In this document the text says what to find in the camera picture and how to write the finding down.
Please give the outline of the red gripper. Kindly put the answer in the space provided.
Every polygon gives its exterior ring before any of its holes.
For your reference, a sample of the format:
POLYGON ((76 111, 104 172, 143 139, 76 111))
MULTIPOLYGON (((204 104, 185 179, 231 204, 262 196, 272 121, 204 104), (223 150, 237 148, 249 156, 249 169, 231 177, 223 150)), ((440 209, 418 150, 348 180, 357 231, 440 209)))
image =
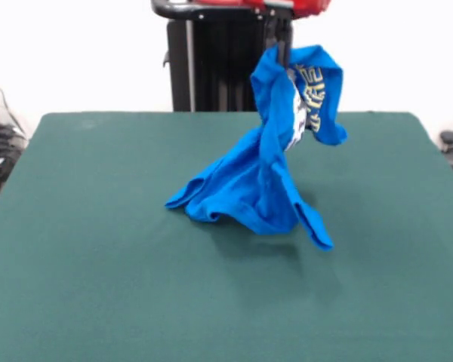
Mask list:
MULTIPOLYGON (((250 0, 245 5, 254 8, 285 8, 293 12, 295 17, 319 15, 326 11, 330 0, 250 0)), ((271 12, 266 21, 266 49, 276 48, 276 60, 284 68, 288 68, 292 42, 292 16, 287 14, 281 18, 279 12, 271 12)))

